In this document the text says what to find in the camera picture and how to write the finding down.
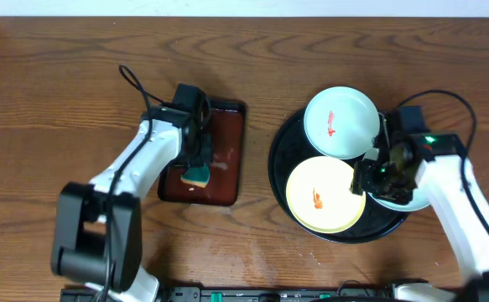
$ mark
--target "white background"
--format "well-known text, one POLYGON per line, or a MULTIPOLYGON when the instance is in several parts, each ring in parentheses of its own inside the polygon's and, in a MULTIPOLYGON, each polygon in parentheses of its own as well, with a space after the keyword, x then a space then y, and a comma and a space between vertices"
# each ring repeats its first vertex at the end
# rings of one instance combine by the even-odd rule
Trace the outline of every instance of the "white background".
POLYGON ((489 17, 489 0, 0 0, 0 16, 489 17))

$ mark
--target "yellow plate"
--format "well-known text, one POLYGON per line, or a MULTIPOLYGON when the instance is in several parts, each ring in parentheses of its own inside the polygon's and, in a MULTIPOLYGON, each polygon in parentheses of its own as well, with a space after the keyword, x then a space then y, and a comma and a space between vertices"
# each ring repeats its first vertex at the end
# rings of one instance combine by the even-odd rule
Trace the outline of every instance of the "yellow plate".
POLYGON ((339 159, 318 156, 300 163, 287 182, 287 203, 309 229, 327 234, 345 231, 362 216, 365 194, 351 193, 354 169, 339 159))

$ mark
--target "round tray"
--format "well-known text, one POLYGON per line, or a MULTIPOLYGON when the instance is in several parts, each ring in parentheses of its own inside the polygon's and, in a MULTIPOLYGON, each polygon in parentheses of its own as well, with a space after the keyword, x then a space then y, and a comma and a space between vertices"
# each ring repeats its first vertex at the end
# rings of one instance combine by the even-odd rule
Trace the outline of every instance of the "round tray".
MULTIPOLYGON (((270 155, 268 156, 268 178, 274 196, 279 205, 284 209, 294 223, 305 229, 311 234, 332 242, 342 243, 364 243, 384 237, 396 229, 404 222, 408 213, 389 210, 380 206, 371 196, 366 196, 366 204, 360 219, 347 230, 335 234, 324 234, 315 232, 303 226, 296 218, 287 205, 285 190, 287 181, 294 168, 306 159, 314 156, 322 156, 313 146, 311 146, 304 132, 304 109, 296 112, 279 129, 278 134, 272 142, 270 155)), ((354 166, 357 160, 346 159, 344 162, 354 166)))

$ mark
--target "green sponge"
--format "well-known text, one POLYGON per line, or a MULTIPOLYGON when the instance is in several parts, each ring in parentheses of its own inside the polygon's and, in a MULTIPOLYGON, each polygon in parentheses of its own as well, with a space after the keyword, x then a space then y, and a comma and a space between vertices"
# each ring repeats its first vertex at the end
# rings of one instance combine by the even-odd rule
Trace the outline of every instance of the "green sponge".
POLYGON ((203 167, 188 168, 184 174, 180 176, 180 180, 188 185, 199 186, 205 188, 211 178, 211 169, 208 164, 203 164, 203 167))

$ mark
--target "wooden table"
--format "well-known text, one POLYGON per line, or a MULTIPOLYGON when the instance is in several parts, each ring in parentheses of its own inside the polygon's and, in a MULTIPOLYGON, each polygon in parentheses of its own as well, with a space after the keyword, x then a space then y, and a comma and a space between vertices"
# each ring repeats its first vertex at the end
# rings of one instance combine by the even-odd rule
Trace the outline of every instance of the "wooden table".
MULTIPOLYGON (((353 86, 379 109, 430 88, 475 108, 471 161, 489 201, 489 19, 0 18, 0 300, 56 300, 69 283, 50 272, 57 195, 105 169, 138 128, 140 94, 178 83, 249 106, 242 179, 229 208, 143 202, 143 264, 164 282, 205 286, 337 287, 402 277, 461 284, 432 209, 375 242, 326 242, 297 227, 268 182, 282 123, 319 91, 353 86)), ((433 129, 459 129, 466 110, 424 104, 433 129)))

